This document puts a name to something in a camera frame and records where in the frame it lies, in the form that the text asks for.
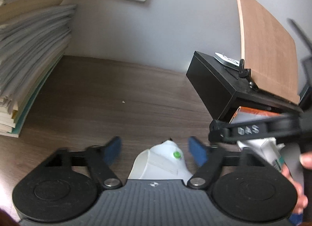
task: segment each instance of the green button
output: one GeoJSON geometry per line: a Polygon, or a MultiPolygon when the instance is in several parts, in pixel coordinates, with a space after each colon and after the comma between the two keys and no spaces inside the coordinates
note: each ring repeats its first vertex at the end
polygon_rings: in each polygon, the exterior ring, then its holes
{"type": "Polygon", "coordinates": [[[178,151],[174,152],[174,157],[177,159],[180,159],[181,158],[180,152],[178,152],[178,151]]]}

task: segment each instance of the black clip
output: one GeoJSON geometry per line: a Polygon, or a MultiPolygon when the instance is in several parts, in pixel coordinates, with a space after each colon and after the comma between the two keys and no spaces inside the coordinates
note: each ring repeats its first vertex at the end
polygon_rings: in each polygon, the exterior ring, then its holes
{"type": "Polygon", "coordinates": [[[252,70],[250,68],[245,68],[245,60],[241,59],[239,61],[239,68],[238,68],[238,77],[239,78],[246,78],[248,81],[249,87],[258,91],[259,88],[256,85],[255,81],[252,79],[252,70]]]}

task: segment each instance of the gray ribbed panel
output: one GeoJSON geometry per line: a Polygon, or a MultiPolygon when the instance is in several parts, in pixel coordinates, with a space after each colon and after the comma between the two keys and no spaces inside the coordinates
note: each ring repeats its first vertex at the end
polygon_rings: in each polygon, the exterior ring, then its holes
{"type": "MultiPolygon", "coordinates": [[[[24,226],[46,226],[22,220],[24,226]]],[[[68,222],[49,226],[247,226],[217,210],[204,191],[193,190],[181,180],[128,180],[117,190],[102,193],[98,202],[85,214],[68,222]]],[[[265,224],[291,226],[288,220],[265,224]]]]}

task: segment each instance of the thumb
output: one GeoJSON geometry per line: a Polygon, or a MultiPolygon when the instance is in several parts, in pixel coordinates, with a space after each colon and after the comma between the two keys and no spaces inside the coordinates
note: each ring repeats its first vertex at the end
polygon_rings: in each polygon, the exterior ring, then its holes
{"type": "Polygon", "coordinates": [[[312,151],[301,154],[300,155],[300,162],[303,167],[307,169],[312,169],[312,151]]]}

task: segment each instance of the wooden board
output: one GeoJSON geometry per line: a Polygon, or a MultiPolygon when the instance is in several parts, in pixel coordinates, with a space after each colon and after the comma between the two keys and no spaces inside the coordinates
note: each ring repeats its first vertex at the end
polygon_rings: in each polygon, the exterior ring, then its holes
{"type": "Polygon", "coordinates": [[[296,46],[285,28],[256,0],[237,0],[241,58],[257,86],[298,104],[296,46]]]}

